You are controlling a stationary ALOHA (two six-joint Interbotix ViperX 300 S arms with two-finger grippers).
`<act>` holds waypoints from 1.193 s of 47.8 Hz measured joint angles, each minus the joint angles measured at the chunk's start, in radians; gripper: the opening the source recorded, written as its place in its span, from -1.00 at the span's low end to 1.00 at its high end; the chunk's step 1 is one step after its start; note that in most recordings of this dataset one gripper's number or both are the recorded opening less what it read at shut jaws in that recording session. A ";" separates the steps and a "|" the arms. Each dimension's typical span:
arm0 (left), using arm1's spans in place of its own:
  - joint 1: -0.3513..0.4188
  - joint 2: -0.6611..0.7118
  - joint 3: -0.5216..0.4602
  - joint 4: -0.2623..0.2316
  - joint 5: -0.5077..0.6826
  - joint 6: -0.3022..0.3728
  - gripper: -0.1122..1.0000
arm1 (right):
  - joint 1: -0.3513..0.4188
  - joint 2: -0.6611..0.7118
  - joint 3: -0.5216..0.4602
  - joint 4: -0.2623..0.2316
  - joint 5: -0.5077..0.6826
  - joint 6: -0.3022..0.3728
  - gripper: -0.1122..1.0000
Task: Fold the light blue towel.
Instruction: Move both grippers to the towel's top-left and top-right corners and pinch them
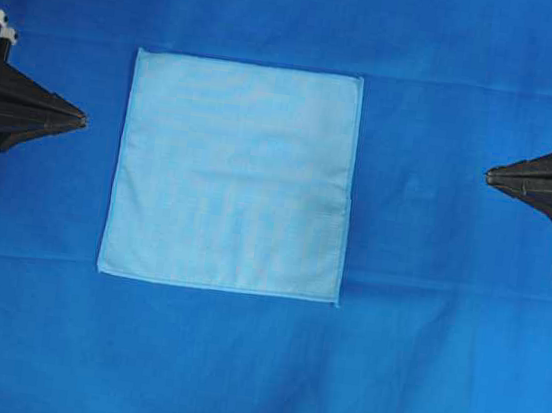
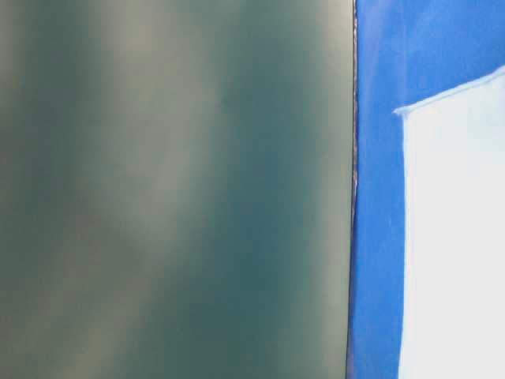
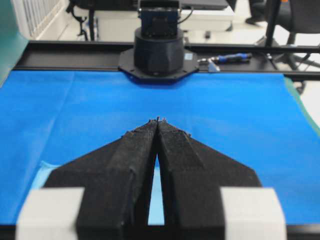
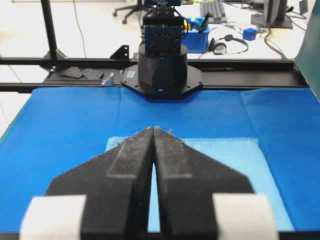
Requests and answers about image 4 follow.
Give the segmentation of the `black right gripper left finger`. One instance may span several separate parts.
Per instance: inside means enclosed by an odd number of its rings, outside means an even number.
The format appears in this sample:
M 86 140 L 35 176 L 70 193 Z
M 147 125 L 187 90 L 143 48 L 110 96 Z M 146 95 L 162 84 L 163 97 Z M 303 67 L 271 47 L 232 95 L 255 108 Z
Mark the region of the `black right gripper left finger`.
M 123 240 L 147 226 L 153 129 L 54 177 L 32 198 L 22 240 Z

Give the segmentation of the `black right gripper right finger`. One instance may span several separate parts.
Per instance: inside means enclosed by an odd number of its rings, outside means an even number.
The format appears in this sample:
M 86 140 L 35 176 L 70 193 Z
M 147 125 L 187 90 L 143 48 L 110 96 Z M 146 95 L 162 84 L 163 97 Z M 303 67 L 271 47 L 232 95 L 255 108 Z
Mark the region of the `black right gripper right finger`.
M 275 240 L 268 199 L 248 177 L 156 127 L 160 227 L 167 240 Z

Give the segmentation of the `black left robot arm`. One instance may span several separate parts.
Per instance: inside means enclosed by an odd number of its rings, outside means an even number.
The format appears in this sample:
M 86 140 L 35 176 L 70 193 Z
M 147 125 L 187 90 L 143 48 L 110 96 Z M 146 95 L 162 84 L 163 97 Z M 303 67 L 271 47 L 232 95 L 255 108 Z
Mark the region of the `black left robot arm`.
M 143 41 L 137 64 L 123 71 L 121 83 L 150 98 L 178 98 L 203 86 L 202 72 L 188 64 L 182 44 L 188 21 L 177 10 L 180 0 L 143 0 Z

